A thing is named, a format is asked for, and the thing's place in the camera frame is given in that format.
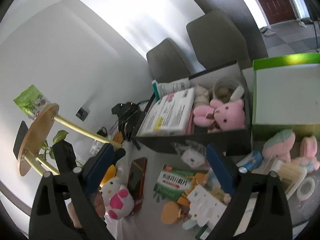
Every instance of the chair backrest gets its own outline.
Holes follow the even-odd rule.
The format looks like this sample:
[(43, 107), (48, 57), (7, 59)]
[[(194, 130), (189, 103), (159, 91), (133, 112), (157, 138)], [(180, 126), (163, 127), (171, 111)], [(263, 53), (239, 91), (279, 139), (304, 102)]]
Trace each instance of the chair backrest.
[(190, 76), (190, 71), (172, 43), (168, 38), (164, 39), (147, 53), (148, 65), (158, 82), (172, 82)]
[(241, 32), (220, 9), (187, 24), (198, 61), (207, 69), (237, 60), (241, 69), (252, 67)]

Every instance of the pink teddy bear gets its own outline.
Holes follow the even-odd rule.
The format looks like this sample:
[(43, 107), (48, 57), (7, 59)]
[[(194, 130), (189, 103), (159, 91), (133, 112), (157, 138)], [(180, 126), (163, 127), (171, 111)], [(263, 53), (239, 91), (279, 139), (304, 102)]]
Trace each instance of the pink teddy bear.
[(303, 138), (300, 145), (300, 157), (295, 158), (292, 163), (307, 168), (309, 173), (317, 171), (320, 167), (320, 162), (315, 157), (317, 148), (316, 137), (311, 136)]
[(244, 102), (241, 99), (226, 104), (213, 99), (210, 106), (197, 106), (193, 110), (193, 122), (200, 127), (209, 127), (213, 131), (243, 129), (245, 124), (243, 106)]

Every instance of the tape roll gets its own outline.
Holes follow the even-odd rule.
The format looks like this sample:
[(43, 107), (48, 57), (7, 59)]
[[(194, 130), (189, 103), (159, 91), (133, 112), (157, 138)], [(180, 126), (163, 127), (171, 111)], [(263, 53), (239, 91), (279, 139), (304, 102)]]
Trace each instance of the tape roll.
[(297, 197), (300, 201), (305, 201), (308, 198), (311, 197), (311, 195), (313, 194), (314, 190), (316, 188), (316, 182), (314, 180), (314, 178), (312, 177), (308, 177), (305, 178), (301, 184), (299, 185), (299, 187), (297, 188)]

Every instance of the white medicine box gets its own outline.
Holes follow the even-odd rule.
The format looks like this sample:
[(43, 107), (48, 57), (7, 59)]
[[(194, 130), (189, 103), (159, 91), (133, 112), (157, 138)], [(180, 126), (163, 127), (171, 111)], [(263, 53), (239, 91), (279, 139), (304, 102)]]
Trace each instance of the white medicine box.
[(294, 54), (253, 62), (253, 135), (266, 140), (293, 129), (320, 136), (320, 55)]

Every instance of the stuffed bear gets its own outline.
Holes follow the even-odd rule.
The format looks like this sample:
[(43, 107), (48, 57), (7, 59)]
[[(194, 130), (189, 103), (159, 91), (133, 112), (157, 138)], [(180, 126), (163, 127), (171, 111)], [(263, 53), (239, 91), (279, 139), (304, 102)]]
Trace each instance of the stuffed bear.
[(213, 99), (210, 106), (197, 106), (193, 110), (193, 122), (212, 131), (243, 129), (245, 124), (243, 106), (244, 102), (241, 99), (226, 104)]

